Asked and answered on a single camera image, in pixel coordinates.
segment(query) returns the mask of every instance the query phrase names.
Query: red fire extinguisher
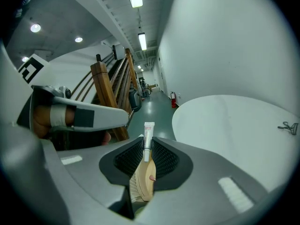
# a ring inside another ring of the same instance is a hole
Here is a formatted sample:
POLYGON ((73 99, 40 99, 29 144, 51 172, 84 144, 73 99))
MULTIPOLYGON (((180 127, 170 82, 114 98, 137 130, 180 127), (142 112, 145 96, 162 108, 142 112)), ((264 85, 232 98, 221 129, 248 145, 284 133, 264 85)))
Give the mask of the red fire extinguisher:
POLYGON ((176 107, 175 92, 171 92, 171 102, 172 102, 172 108, 175 108, 176 107))

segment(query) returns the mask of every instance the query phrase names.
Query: hallway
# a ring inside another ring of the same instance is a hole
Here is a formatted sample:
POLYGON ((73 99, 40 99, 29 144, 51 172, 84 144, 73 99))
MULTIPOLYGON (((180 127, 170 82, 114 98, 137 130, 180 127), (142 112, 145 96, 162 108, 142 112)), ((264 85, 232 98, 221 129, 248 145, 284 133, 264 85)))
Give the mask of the hallway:
POLYGON ((128 127, 129 137, 144 134, 144 123, 155 122, 153 136, 175 140, 172 129, 172 117, 175 108, 171 108, 170 99, 161 91, 153 91, 142 102, 141 109, 136 112, 128 127))

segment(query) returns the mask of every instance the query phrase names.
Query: white tube cap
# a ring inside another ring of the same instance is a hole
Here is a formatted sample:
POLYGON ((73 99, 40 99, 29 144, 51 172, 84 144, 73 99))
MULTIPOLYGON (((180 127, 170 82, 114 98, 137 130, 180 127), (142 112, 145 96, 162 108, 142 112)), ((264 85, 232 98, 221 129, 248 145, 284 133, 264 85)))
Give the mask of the white tube cap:
POLYGON ((145 150, 144 162, 149 162, 150 150, 145 150))

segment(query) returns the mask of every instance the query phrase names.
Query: wooden post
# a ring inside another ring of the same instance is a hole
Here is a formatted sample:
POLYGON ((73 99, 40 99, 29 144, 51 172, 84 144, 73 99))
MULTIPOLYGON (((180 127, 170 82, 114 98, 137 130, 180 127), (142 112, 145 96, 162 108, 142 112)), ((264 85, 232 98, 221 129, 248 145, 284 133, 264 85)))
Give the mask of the wooden post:
MULTIPOLYGON (((97 95, 102 106, 118 108, 116 99, 113 94, 113 89, 108 77, 106 64, 98 61, 91 65, 92 76, 96 87, 97 95)), ((129 138, 125 127, 117 127, 112 129, 118 141, 123 141, 129 138)))
POLYGON ((129 69, 130 69, 131 80, 132 80, 132 83, 133 83, 133 86, 135 87, 135 89, 138 90, 137 82, 136 82, 136 78, 135 78, 135 69, 133 68, 133 62, 132 62, 130 49, 126 48, 125 51, 126 51, 126 57, 128 60, 129 69))

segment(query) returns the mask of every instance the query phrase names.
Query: ceiling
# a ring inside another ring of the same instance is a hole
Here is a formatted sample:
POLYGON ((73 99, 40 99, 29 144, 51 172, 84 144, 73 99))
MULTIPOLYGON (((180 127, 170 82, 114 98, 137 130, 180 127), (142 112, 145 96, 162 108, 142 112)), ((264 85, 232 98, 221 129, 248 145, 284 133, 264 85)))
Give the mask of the ceiling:
POLYGON ((47 61, 66 53, 99 44, 111 33, 75 0, 31 0, 28 10, 16 27, 6 47, 14 65, 21 66, 22 57, 33 53, 47 61), (30 31, 32 24, 41 31, 30 31), (74 39, 82 37, 76 43, 74 39))
POLYGON ((102 0, 118 23, 138 60, 156 56, 158 26, 163 8, 163 0, 143 0, 143 6, 132 8, 130 0, 102 0), (137 34, 146 34, 147 50, 141 51, 137 34))
POLYGON ((112 32, 116 30, 120 31, 133 50, 135 64, 148 64, 157 54, 158 26, 164 0, 143 0, 143 6, 138 8, 132 8, 130 0, 95 1, 31 0, 29 9, 7 45, 8 55, 15 66, 18 68, 23 63, 22 57, 29 57, 33 53, 50 61, 66 53, 99 44, 104 39, 113 36, 117 38, 118 34, 112 32), (101 6, 109 15, 111 23, 101 20, 104 17, 100 13, 101 6), (30 31, 34 23, 41 25, 40 32, 30 31), (113 30, 108 24, 115 24, 116 29, 113 30), (141 51, 137 36, 140 32, 146 34, 146 51, 141 51), (76 43, 76 37, 82 37, 83 41, 76 43))

